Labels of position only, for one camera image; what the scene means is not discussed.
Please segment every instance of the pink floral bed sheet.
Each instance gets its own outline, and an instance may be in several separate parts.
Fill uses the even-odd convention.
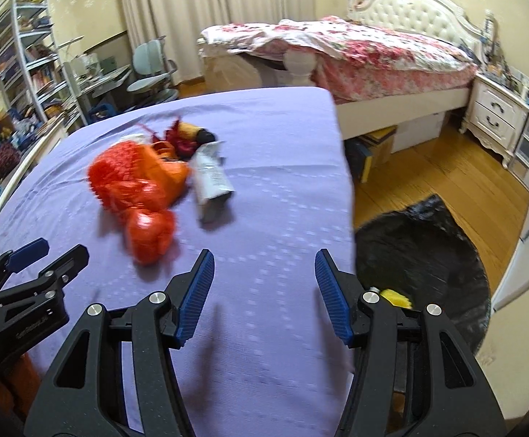
[[[246,53],[282,60],[288,49],[320,55],[313,80],[338,103],[466,86],[477,66],[444,41],[385,28],[321,21],[229,24],[202,32],[204,57]]]

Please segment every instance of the bookshelf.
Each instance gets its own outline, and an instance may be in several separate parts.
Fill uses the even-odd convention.
[[[0,5],[0,91],[8,109],[23,115],[33,107],[44,125],[68,132],[86,126],[85,115],[70,87],[48,14],[47,0],[39,3],[4,0]],[[43,41],[50,38],[52,44]],[[46,109],[60,101],[63,113]]]

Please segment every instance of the tufted headboard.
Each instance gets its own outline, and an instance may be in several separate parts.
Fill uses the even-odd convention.
[[[364,0],[350,18],[368,26],[432,36],[455,46],[463,40],[475,54],[481,54],[481,30],[450,0]]]

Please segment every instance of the silver package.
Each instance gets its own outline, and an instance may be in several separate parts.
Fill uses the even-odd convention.
[[[190,160],[199,219],[202,223],[216,220],[224,210],[226,201],[234,192],[232,184],[220,165],[219,148],[220,141],[203,144]]]

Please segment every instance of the gray chair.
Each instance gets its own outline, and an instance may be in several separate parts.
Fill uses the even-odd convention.
[[[179,92],[169,88],[173,73],[178,70],[171,59],[165,60],[163,56],[163,39],[153,39],[141,44],[133,53],[133,68],[140,75],[151,75],[133,82],[127,87],[127,92],[133,94],[148,94],[146,105],[164,103],[176,100]]]

